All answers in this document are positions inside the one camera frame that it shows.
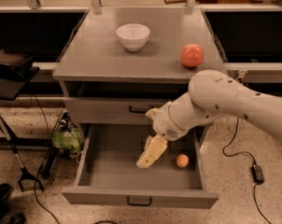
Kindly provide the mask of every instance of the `black cable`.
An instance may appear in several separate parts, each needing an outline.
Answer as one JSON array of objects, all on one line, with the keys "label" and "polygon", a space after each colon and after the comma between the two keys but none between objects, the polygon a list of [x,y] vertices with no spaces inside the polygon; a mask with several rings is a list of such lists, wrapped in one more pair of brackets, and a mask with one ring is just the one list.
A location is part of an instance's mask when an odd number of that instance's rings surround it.
[{"label": "black cable", "polygon": [[[233,143],[233,141],[234,141],[234,139],[235,139],[235,137],[236,137],[236,135],[237,135],[237,133],[238,133],[238,125],[239,125],[239,118],[237,118],[237,121],[236,121],[235,131],[234,131],[233,138],[232,138],[232,140],[229,142],[229,144],[228,144],[227,146],[225,146],[225,147],[222,149],[222,152],[223,152],[223,154],[224,154],[226,157],[233,157],[233,156],[236,156],[236,155],[239,155],[239,154],[247,154],[247,155],[249,155],[249,156],[252,158],[253,164],[254,164],[254,165],[257,165],[254,156],[253,156],[251,153],[249,153],[249,152],[241,151],[241,152],[236,152],[236,153],[233,153],[233,154],[227,154],[227,153],[225,152],[225,148],[228,147],[229,145],[231,145],[231,144]],[[261,212],[261,210],[260,210],[260,208],[259,208],[259,206],[258,206],[258,203],[257,203],[257,201],[256,201],[256,191],[255,191],[255,189],[256,189],[256,186],[257,186],[257,185],[261,185],[261,184],[260,184],[260,183],[256,183],[256,184],[254,185],[254,187],[253,187],[253,199],[254,199],[255,205],[256,205],[256,207],[257,207],[259,213],[261,214],[261,216],[262,216],[269,224],[271,224],[271,222],[270,222],[270,221],[264,216],[264,214]]]},{"label": "black cable", "polygon": [[239,155],[239,154],[247,154],[248,156],[250,156],[250,157],[252,158],[253,164],[256,165],[257,163],[256,163],[256,160],[255,160],[254,156],[253,156],[251,153],[249,153],[249,152],[241,151],[241,152],[236,152],[236,153],[233,153],[233,154],[227,154],[227,153],[225,152],[225,149],[233,143],[233,141],[234,141],[234,139],[235,139],[235,137],[236,137],[236,135],[237,135],[237,133],[238,133],[238,124],[239,124],[239,120],[240,120],[240,119],[237,118],[236,125],[235,125],[235,132],[234,132],[234,135],[233,135],[233,138],[232,138],[231,142],[229,142],[229,144],[228,144],[227,146],[225,146],[225,147],[222,149],[222,152],[223,152],[223,154],[224,154],[226,157],[233,157],[233,156],[236,156],[236,155]]},{"label": "black cable", "polygon": [[[42,109],[42,107],[41,107],[41,105],[40,105],[40,103],[39,103],[39,101],[38,101],[36,95],[35,95],[35,99],[36,99],[36,101],[37,101],[37,104],[38,104],[38,106],[39,106],[39,108],[40,108],[40,110],[41,110],[41,112],[42,112],[42,115],[43,115],[43,117],[44,117],[44,119],[45,119],[45,122],[46,122],[46,125],[47,125],[47,140],[48,140],[48,142],[49,142],[49,125],[48,125],[48,121],[47,121],[45,112],[44,112],[44,110]],[[43,158],[43,160],[42,160],[42,162],[41,162],[41,164],[40,164],[40,166],[39,166],[39,168],[38,168],[37,175],[36,175],[36,179],[38,179],[39,173],[41,172],[41,169],[42,169],[42,165],[43,165],[44,160],[46,159],[48,153],[49,153],[49,150],[48,150],[48,152],[46,153],[46,155],[44,156],[44,158]],[[56,216],[54,216],[54,215],[51,213],[51,211],[50,211],[49,209],[47,209],[44,205],[42,205],[42,204],[40,203],[40,201],[38,200],[38,197],[37,197],[37,194],[36,194],[36,183],[37,183],[37,182],[35,182],[34,191],[35,191],[35,198],[36,198],[37,203],[40,205],[40,207],[42,207],[44,210],[46,210],[46,211],[55,219],[55,221],[56,221],[57,224],[59,224],[59,222],[58,222]]]},{"label": "black cable", "polygon": [[255,204],[256,204],[256,206],[257,206],[257,209],[259,210],[260,214],[262,215],[262,217],[263,217],[269,224],[271,224],[271,222],[267,219],[267,217],[265,217],[264,214],[261,212],[261,210],[260,210],[260,208],[259,208],[259,205],[258,205],[258,203],[257,203],[257,200],[256,200],[256,186],[258,186],[258,185],[259,185],[259,184],[256,183],[256,184],[254,185],[254,187],[253,187],[253,198],[254,198],[254,202],[255,202]]},{"label": "black cable", "polygon": [[56,223],[59,224],[59,222],[58,222],[56,216],[54,216],[54,215],[51,213],[51,211],[50,211],[49,209],[47,209],[44,205],[42,205],[42,204],[40,203],[40,201],[38,200],[37,194],[36,194],[36,183],[37,183],[37,182],[35,182],[35,198],[36,198],[36,200],[37,200],[37,203],[38,203],[44,210],[46,210],[48,213],[50,213],[50,215],[55,219]]},{"label": "black cable", "polygon": [[94,222],[93,224],[117,224],[117,223],[112,220],[100,220],[100,221]]},{"label": "black cable", "polygon": [[38,104],[38,106],[39,106],[39,108],[41,110],[42,115],[44,116],[44,119],[45,119],[45,122],[46,122],[46,125],[47,125],[47,140],[49,140],[49,125],[48,125],[48,121],[47,121],[46,115],[45,115],[44,110],[42,109],[42,107],[41,107],[41,105],[40,105],[40,103],[39,103],[39,101],[38,101],[38,99],[36,97],[36,94],[35,94],[35,99],[36,99],[37,104]]},{"label": "black cable", "polygon": [[[44,111],[43,111],[43,109],[42,109],[42,107],[41,107],[41,105],[40,105],[40,103],[39,103],[39,101],[38,101],[36,95],[35,95],[35,98],[36,98],[36,101],[37,101],[37,103],[38,103],[38,106],[39,106],[39,108],[40,108],[40,110],[41,110],[41,112],[42,112],[42,114],[43,114],[43,117],[44,117],[44,119],[45,119],[45,121],[46,121],[46,124],[47,124],[47,133],[48,133],[47,139],[49,140],[49,125],[48,125],[48,121],[47,121],[46,115],[45,115],[45,113],[44,113]],[[36,179],[38,179],[38,175],[39,175],[39,173],[40,173],[40,171],[41,171],[41,169],[42,169],[42,164],[43,164],[44,160],[46,159],[46,156],[47,156],[47,154],[45,155],[43,161],[41,162],[41,165],[40,165],[39,168],[38,168],[38,172],[37,172],[37,175],[36,175]],[[44,205],[42,205],[42,204],[40,203],[40,201],[38,200],[38,197],[37,197],[37,194],[36,194],[36,183],[37,183],[37,182],[35,182],[34,191],[35,191],[35,198],[36,198],[37,203],[38,203],[44,210],[46,210],[46,211],[55,219],[55,221],[56,221],[57,224],[59,224],[59,221],[58,221],[57,217],[54,216],[54,215],[51,213],[51,211],[50,211],[49,209],[47,209]],[[110,221],[110,220],[102,220],[102,221],[95,222],[94,224],[117,224],[117,223],[114,222],[114,221]]]},{"label": "black cable", "polygon": [[22,107],[22,108],[26,108],[26,109],[30,109],[30,108],[32,108],[32,94],[31,94],[31,96],[30,96],[30,105],[29,105],[29,107],[25,107],[22,103],[21,103],[21,101],[20,101],[20,98],[18,97],[17,98],[17,101],[19,102],[19,105]]}]

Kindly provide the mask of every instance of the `apple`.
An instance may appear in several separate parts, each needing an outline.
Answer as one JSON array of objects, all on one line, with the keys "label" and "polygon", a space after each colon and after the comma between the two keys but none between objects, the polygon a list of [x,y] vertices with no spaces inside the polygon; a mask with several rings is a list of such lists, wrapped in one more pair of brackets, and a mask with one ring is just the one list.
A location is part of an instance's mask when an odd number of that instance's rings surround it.
[{"label": "apple", "polygon": [[188,44],[180,52],[180,61],[186,67],[196,67],[204,60],[204,50],[198,44]]}]

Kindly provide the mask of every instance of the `white bowl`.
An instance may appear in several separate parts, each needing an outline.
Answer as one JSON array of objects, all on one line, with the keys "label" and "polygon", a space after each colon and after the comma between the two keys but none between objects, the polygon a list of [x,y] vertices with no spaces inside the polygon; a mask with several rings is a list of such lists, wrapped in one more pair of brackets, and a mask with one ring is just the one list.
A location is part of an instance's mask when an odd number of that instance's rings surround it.
[{"label": "white bowl", "polygon": [[129,23],[117,29],[116,33],[126,49],[137,51],[147,43],[150,30],[145,25]]}]

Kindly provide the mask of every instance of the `cabinet top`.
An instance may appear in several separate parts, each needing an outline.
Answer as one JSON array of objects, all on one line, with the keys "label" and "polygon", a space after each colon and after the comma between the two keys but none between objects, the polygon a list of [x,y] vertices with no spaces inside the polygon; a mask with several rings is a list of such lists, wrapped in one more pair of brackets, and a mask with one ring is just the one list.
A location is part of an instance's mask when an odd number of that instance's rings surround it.
[{"label": "cabinet top", "polygon": [[[119,42],[116,31],[126,23],[150,29],[141,50],[131,52]],[[180,62],[190,43],[204,49],[197,68]],[[186,14],[185,7],[102,7],[101,15],[89,12],[53,75],[61,81],[184,83],[204,69],[224,71],[201,9]]]}]

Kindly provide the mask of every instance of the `speckled floor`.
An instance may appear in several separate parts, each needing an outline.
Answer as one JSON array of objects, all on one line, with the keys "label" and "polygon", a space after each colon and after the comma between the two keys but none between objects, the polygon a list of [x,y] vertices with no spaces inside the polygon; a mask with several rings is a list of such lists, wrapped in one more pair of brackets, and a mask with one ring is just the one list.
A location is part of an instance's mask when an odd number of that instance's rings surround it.
[{"label": "speckled floor", "polygon": [[[42,104],[49,127],[52,128],[62,107]],[[0,107],[0,113],[15,133],[45,137],[47,128],[37,105],[32,107]],[[248,156],[226,158],[222,154],[233,137],[236,118],[223,116],[210,127],[201,148],[207,190],[219,194],[210,210],[146,208],[127,206],[93,206],[70,204],[61,193],[63,187],[73,185],[78,164],[70,159],[57,159],[50,179],[42,180],[45,191],[37,195],[61,224],[94,223],[113,220],[121,224],[137,223],[267,223],[259,214],[253,200],[252,165]],[[257,186],[257,202],[264,215],[275,224],[282,224],[282,144],[272,136],[240,121],[239,133],[228,152],[250,151],[262,166],[265,182]],[[45,149],[20,150],[28,170],[35,174],[43,160]],[[20,192],[17,180],[20,168],[12,152],[0,150],[0,183],[13,186],[9,215],[23,212],[26,223],[56,223],[35,200],[33,182],[24,182]]]}]

